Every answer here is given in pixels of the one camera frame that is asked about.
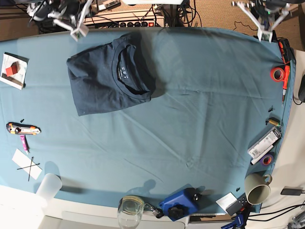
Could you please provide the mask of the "dark blue T-shirt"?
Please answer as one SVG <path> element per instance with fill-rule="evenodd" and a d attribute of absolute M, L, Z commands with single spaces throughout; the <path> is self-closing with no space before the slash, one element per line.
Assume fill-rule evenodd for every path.
<path fill-rule="evenodd" d="M 141 39 L 138 33 L 128 33 L 67 59 L 78 116 L 119 111 L 151 101 L 156 80 L 147 67 Z"/>

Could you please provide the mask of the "orange black hand tool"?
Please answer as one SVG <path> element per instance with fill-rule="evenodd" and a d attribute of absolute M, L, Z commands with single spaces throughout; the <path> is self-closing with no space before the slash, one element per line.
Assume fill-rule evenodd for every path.
<path fill-rule="evenodd" d="M 288 39 L 281 38 L 278 40 L 279 49 L 282 55 L 283 63 L 288 64 L 292 59 L 290 43 Z"/>

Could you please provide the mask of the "red tape roll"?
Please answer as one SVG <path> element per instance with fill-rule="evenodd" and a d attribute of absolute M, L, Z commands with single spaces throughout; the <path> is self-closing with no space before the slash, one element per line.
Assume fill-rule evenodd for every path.
<path fill-rule="evenodd" d="M 281 67 L 275 67 L 270 72 L 270 77 L 275 82 L 281 82 L 284 80 L 285 77 L 285 71 Z"/>

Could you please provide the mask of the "orange screwdriver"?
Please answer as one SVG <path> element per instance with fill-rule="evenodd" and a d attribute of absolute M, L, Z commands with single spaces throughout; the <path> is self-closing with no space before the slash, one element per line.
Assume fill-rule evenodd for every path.
<path fill-rule="evenodd" d="M 289 80 L 289 74 L 290 74 L 290 65 L 287 64 L 287 65 L 285 65 L 285 68 L 284 68 L 282 105 L 284 105 L 285 94 L 286 94 L 287 84 L 288 84 L 288 80 Z"/>

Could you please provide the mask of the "teal table cloth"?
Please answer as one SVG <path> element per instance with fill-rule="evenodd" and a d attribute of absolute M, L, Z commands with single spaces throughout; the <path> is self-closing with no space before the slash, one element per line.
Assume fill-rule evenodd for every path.
<path fill-rule="evenodd" d="M 78 116 L 67 59 L 133 32 L 156 80 L 151 101 Z M 62 32 L 3 41 L 0 52 L 29 59 L 24 89 L 0 85 L 0 183 L 35 192 L 53 173 L 63 183 L 57 198 L 69 201 L 115 207 L 134 193 L 157 204 L 202 187 L 202 210 L 219 212 L 221 195 L 244 191 L 247 149 L 267 118 L 287 125 L 292 105 L 296 61 L 282 105 L 282 84 L 270 77 L 283 63 L 278 44 L 230 30 L 104 29 L 78 42 Z M 25 135 L 28 155 L 9 122 L 41 130 Z M 39 163 L 37 180 L 12 161 L 16 149 Z"/>

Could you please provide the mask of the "small yellow battery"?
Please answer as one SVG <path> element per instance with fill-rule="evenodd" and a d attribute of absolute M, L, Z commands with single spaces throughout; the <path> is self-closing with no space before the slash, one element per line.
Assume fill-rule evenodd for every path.
<path fill-rule="evenodd" d="M 273 118 L 268 118 L 268 119 L 265 121 L 265 124 L 266 124 L 266 125 L 267 125 L 267 124 L 272 124 L 272 125 L 274 125 L 274 126 L 280 126 L 280 125 L 281 125 L 279 121 L 277 121 L 277 120 L 275 120 L 275 119 L 273 119 Z"/>

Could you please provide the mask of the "packaged marker set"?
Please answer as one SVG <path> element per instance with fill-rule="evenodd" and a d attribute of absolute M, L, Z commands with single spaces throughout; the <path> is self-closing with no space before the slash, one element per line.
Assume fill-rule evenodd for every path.
<path fill-rule="evenodd" d="M 281 138 L 280 128 L 272 127 L 262 138 L 248 148 L 247 153 L 252 159 L 257 159 L 263 153 L 267 152 L 273 147 L 273 144 Z"/>

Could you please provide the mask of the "orange utility knife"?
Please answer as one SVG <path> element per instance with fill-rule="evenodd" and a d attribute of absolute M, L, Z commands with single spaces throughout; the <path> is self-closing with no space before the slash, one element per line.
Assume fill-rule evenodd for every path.
<path fill-rule="evenodd" d="M 9 133 L 15 135 L 37 135 L 41 133 L 41 130 L 37 126 L 19 124 L 15 122 L 7 123 L 6 129 Z"/>

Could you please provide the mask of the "white paper card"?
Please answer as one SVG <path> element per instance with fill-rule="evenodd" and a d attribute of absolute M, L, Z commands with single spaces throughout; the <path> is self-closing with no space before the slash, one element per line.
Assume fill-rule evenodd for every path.
<path fill-rule="evenodd" d="M 12 161 L 20 167 L 19 170 L 24 170 L 35 180 L 38 179 L 42 172 L 42 169 L 39 167 L 39 163 L 35 163 L 34 159 L 27 157 L 27 155 L 25 155 L 19 149 L 15 150 Z"/>

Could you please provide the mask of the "frosted plastic cup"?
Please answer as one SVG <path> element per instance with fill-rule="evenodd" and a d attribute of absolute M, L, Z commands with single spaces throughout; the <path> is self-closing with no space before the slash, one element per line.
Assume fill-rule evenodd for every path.
<path fill-rule="evenodd" d="M 48 173 L 43 178 L 36 195 L 44 199 L 46 202 L 49 202 L 57 195 L 61 188 L 61 179 L 55 174 Z"/>

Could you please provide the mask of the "black power adapter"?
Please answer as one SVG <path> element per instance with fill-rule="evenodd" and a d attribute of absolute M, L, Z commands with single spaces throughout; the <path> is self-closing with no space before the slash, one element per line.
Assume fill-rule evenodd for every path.
<path fill-rule="evenodd" d="M 301 194 L 304 194 L 305 192 L 303 191 L 302 188 L 288 188 L 285 187 L 281 191 L 281 195 L 283 196 L 300 196 Z"/>

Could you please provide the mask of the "white business card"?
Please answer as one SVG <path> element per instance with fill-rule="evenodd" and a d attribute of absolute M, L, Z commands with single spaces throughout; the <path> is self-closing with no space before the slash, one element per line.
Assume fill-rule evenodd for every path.
<path fill-rule="evenodd" d="M 236 200 L 237 198 L 231 192 L 229 192 L 225 196 L 218 199 L 216 203 L 222 210 L 226 212 L 226 209 L 230 207 Z"/>

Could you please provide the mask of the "blue clamp device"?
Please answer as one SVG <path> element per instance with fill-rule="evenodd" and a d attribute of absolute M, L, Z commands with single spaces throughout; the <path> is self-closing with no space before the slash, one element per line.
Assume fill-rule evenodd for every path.
<path fill-rule="evenodd" d="M 163 214 L 171 221 L 177 221 L 199 210 L 198 201 L 202 195 L 195 188 L 183 189 L 159 203 Z"/>

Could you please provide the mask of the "clear glass jar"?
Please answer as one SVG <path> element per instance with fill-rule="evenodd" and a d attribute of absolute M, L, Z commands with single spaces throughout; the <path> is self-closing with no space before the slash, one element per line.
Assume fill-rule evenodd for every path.
<path fill-rule="evenodd" d="M 144 201 L 133 195 L 124 196 L 118 206 L 117 216 L 121 229 L 135 229 L 143 215 Z"/>

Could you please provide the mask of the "silver padlock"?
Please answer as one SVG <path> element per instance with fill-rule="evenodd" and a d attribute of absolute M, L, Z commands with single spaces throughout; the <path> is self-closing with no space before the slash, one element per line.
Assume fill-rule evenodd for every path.
<path fill-rule="evenodd" d="M 145 203 L 144 208 L 150 210 L 157 219 L 160 219 L 164 216 L 162 209 L 157 208 L 149 203 Z"/>

